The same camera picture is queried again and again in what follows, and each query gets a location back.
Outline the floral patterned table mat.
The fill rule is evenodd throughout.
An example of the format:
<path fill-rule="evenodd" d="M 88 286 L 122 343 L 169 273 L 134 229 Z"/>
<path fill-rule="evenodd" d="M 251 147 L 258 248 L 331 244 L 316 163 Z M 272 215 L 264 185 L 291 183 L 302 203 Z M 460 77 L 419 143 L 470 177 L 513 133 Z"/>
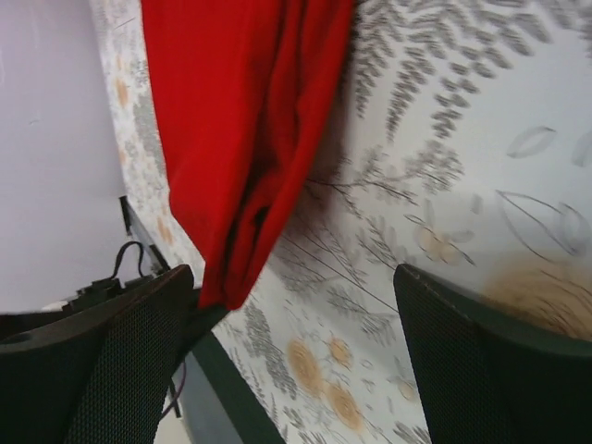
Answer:
<path fill-rule="evenodd" d="M 90 8 L 131 208 L 173 217 L 144 1 Z M 322 141 L 244 304 L 191 349 L 245 443 L 434 443 L 393 289 L 411 265 L 591 344 L 591 5 L 351 1 Z"/>

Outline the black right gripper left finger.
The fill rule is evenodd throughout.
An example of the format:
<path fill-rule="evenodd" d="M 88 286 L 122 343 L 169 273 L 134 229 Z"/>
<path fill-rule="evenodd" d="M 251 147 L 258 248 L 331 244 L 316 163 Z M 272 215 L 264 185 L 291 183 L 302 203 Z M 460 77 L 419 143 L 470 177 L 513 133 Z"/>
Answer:
<path fill-rule="evenodd" d="M 2 314 L 2 442 L 153 442 L 192 287 L 180 265 L 75 314 Z"/>

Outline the red t shirt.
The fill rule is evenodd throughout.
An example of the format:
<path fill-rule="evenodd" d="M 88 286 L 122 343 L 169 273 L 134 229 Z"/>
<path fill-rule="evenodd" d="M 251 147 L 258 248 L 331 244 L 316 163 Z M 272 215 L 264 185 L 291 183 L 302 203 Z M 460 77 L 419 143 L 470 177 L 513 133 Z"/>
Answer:
<path fill-rule="evenodd" d="M 199 304 L 240 308 L 330 115 L 351 1 L 144 1 L 173 217 L 204 261 Z"/>

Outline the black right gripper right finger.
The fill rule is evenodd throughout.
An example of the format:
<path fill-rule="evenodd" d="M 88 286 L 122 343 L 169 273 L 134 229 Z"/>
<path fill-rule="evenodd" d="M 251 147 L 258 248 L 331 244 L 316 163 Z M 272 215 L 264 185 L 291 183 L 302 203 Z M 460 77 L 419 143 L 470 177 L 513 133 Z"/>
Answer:
<path fill-rule="evenodd" d="M 432 442 L 590 442 L 590 342 L 411 265 L 397 266 L 393 289 Z"/>

